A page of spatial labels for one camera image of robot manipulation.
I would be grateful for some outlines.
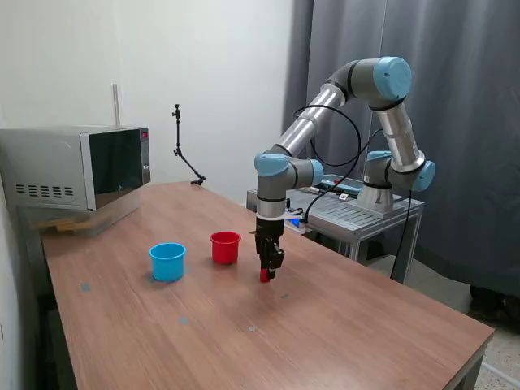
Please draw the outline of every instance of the floor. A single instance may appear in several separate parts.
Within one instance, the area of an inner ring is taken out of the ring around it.
[[[382,257],[370,261],[369,267],[385,275],[390,275],[393,259],[393,256]],[[470,286],[444,278],[416,260],[412,262],[406,284],[455,310],[462,313],[468,311],[471,301]],[[484,361],[516,380],[520,380],[520,335],[497,329],[492,342],[487,347]],[[475,388],[478,390],[517,390],[516,387],[484,368],[480,370]]]

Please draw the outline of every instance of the robotic arm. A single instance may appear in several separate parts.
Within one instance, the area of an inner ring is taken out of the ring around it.
[[[357,197],[358,205],[367,209],[385,211],[392,204],[381,202],[380,193],[379,201],[375,201],[375,192],[394,185],[423,191],[433,180],[435,164],[427,161],[417,148],[406,114],[404,100],[411,82],[410,67],[402,58],[352,61],[329,77],[310,103],[339,108],[350,99],[361,98],[378,115],[390,150],[370,152],[367,156],[363,189]],[[258,172],[255,240],[262,282],[275,277],[275,269],[281,267],[284,259],[279,238],[284,234],[286,191],[316,185],[323,178],[323,166],[318,160],[293,156],[303,150],[331,116],[332,111],[327,108],[304,110],[279,142],[254,160]]]

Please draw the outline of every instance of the microwave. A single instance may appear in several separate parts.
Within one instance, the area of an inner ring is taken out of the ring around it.
[[[150,182],[148,128],[0,129],[6,195],[17,205],[94,211]]]

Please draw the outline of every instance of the blue cup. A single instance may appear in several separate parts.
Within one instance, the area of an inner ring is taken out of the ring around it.
[[[152,276],[162,282],[175,282],[184,274],[186,248],[176,242],[165,242],[150,248]]]

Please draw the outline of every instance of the microwave door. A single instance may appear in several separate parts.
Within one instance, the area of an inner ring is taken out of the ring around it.
[[[141,130],[89,134],[96,209],[143,185]]]

